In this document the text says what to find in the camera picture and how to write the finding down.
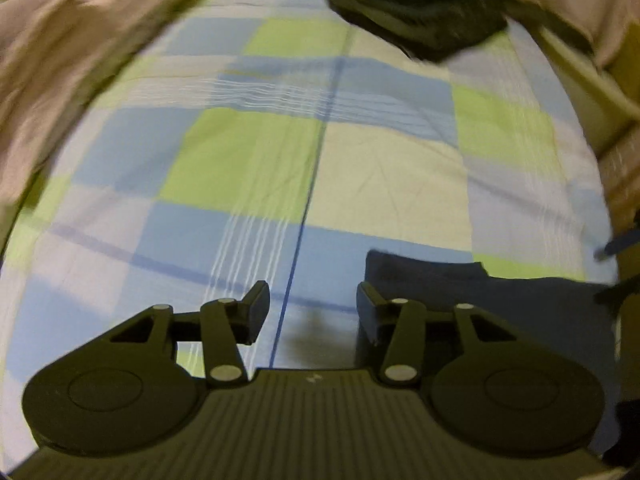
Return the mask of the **pink folded quilt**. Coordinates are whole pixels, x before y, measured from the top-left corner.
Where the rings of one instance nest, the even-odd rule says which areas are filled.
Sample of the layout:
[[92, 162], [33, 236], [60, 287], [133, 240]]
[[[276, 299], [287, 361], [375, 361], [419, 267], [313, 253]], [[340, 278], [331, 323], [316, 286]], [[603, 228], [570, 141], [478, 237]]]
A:
[[2, 3], [2, 203], [18, 201], [96, 92], [188, 1]]

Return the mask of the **checkered blue green bedsheet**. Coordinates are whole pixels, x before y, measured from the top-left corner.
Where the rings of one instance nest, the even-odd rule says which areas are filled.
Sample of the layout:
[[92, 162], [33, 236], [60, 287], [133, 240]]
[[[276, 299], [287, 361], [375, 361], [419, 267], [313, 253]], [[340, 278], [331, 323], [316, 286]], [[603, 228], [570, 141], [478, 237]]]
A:
[[439, 64], [326, 0], [201, 0], [97, 98], [35, 182], [1, 274], [1, 466], [26, 382], [131, 315], [258, 280], [258, 367], [346, 367], [372, 249], [497, 278], [615, 281], [596, 159], [511, 23]]

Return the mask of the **navy blue garment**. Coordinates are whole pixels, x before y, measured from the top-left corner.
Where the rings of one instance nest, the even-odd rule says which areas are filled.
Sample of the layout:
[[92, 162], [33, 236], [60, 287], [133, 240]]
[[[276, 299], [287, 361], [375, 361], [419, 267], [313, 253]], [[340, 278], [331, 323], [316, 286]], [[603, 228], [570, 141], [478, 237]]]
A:
[[386, 300], [405, 298], [437, 311], [472, 304], [567, 356], [597, 376], [606, 404], [591, 447], [598, 453], [617, 440], [620, 397], [614, 358], [614, 316], [593, 297], [602, 285], [566, 278], [495, 278], [480, 263], [442, 263], [371, 250], [364, 280]]

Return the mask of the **pile of dark clothes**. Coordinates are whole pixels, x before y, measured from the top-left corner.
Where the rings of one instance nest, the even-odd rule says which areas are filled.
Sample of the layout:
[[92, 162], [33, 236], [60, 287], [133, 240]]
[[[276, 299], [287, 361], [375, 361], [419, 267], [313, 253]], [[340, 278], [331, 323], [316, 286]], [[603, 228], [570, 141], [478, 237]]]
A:
[[349, 24], [398, 47], [408, 58], [440, 62], [506, 28], [509, 0], [326, 0]]

